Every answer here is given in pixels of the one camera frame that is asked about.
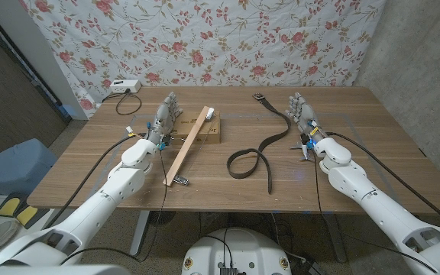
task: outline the belt buckle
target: belt buckle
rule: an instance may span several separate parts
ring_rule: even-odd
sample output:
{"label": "belt buckle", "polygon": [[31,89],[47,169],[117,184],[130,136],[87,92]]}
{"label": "belt buckle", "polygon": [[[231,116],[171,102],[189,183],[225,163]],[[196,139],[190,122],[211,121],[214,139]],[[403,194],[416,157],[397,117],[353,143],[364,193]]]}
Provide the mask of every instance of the belt buckle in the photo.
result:
{"label": "belt buckle", "polygon": [[257,99],[257,100],[265,99],[264,95],[262,95],[260,93],[255,93],[255,94],[252,95],[252,97]]}

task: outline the floral fabric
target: floral fabric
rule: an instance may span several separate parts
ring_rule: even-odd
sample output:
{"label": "floral fabric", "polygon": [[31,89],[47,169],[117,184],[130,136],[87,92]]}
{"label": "floral fabric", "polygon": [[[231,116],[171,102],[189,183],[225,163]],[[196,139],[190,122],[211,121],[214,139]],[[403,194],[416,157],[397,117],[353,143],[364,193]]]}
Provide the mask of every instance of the floral fabric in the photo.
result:
{"label": "floral fabric", "polygon": [[19,0],[91,117],[143,86],[350,86],[385,0]]}

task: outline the white power strip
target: white power strip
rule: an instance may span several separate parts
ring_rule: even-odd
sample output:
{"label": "white power strip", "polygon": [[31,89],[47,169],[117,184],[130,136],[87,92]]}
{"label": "white power strip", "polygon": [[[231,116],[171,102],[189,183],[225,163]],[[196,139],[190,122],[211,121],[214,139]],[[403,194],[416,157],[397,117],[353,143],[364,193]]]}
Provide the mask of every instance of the white power strip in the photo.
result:
{"label": "white power strip", "polygon": [[113,80],[110,88],[112,88],[112,92],[114,93],[125,93],[127,89],[130,89],[130,92],[136,93],[139,89],[141,89],[142,85],[138,80],[124,80],[124,79],[116,79]]}

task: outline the concrete wall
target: concrete wall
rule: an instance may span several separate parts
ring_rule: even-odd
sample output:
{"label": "concrete wall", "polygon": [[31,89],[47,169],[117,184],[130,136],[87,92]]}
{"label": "concrete wall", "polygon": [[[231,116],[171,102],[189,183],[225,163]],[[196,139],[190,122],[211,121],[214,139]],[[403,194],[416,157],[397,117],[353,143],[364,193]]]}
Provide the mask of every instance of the concrete wall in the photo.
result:
{"label": "concrete wall", "polygon": [[440,1],[388,0],[355,85],[370,88],[440,170]]}
{"label": "concrete wall", "polygon": [[87,120],[47,40],[18,0],[0,0],[0,25],[74,119]]}

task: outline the blue chair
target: blue chair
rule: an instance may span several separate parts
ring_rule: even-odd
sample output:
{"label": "blue chair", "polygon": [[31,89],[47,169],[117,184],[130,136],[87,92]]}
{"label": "blue chair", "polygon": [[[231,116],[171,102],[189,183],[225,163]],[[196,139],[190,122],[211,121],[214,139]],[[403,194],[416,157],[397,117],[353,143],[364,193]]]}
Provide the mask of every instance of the blue chair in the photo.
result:
{"label": "blue chair", "polygon": [[57,158],[38,139],[17,144],[0,153],[0,195],[30,195]]}

